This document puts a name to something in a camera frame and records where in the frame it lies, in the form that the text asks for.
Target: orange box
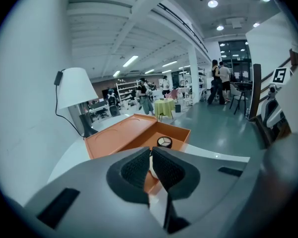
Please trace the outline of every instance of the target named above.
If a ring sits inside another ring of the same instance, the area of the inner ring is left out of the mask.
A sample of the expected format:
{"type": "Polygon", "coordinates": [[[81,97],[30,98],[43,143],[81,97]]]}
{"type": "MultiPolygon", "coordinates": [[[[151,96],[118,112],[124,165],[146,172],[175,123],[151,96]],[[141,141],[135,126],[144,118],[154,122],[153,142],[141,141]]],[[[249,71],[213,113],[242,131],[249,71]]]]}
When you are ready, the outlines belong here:
{"type": "MultiPolygon", "coordinates": [[[[162,136],[172,139],[173,150],[180,151],[188,140],[190,130],[158,122],[153,116],[134,114],[121,122],[85,139],[89,157],[96,159],[137,147],[157,146],[162,136]]],[[[145,181],[145,191],[150,193],[158,182],[150,172],[145,181]]]]}

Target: black hair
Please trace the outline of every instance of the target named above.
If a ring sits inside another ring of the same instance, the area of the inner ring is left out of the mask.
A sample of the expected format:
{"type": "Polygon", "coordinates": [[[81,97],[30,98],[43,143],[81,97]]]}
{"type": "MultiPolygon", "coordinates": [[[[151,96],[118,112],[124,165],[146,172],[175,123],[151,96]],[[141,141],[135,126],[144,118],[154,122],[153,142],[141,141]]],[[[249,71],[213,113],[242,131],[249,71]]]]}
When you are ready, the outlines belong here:
{"type": "Polygon", "coordinates": [[[213,60],[212,61],[212,66],[218,65],[218,60],[213,60]]]}

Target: brown wall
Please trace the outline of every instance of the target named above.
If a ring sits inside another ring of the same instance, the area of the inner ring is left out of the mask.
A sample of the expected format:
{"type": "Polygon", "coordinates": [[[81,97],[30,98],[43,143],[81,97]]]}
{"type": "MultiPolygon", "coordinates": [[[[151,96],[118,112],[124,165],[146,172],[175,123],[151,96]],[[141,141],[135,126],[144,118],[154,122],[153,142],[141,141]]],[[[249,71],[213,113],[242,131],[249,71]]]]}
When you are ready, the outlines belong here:
{"type": "MultiPolygon", "coordinates": [[[[128,83],[128,82],[139,80],[141,77],[144,77],[150,83],[154,82],[157,88],[159,88],[159,79],[163,78],[163,76],[160,76],[160,75],[153,75],[153,76],[123,77],[121,79],[124,79],[128,83]]],[[[92,83],[92,85],[95,89],[97,96],[99,98],[103,98],[102,90],[114,88],[116,87],[116,83],[119,84],[120,82],[117,79],[111,79],[111,80],[101,81],[97,83],[92,83]]]]}

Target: black rectangular slot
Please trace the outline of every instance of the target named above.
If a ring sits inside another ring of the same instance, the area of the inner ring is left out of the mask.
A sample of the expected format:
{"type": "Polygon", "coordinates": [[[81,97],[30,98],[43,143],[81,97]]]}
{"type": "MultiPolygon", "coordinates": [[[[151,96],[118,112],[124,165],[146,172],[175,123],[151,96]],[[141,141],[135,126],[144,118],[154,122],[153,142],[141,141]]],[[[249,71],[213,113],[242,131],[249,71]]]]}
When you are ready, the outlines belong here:
{"type": "Polygon", "coordinates": [[[231,176],[236,176],[236,177],[240,177],[243,173],[242,170],[237,170],[237,169],[232,169],[232,168],[228,168],[228,167],[221,167],[219,168],[219,171],[231,176]]]}
{"type": "Polygon", "coordinates": [[[65,188],[53,201],[37,216],[37,218],[50,228],[55,228],[70,206],[77,198],[79,191],[65,188]]]}

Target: lamp base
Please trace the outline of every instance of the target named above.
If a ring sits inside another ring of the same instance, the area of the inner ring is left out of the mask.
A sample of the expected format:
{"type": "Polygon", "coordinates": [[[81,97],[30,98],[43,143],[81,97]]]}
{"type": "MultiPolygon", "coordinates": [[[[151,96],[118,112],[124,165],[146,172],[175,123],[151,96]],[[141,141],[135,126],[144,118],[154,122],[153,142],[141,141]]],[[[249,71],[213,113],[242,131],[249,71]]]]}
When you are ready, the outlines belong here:
{"type": "Polygon", "coordinates": [[[84,137],[90,137],[98,132],[89,126],[85,114],[80,115],[79,118],[84,127],[84,137]]]}

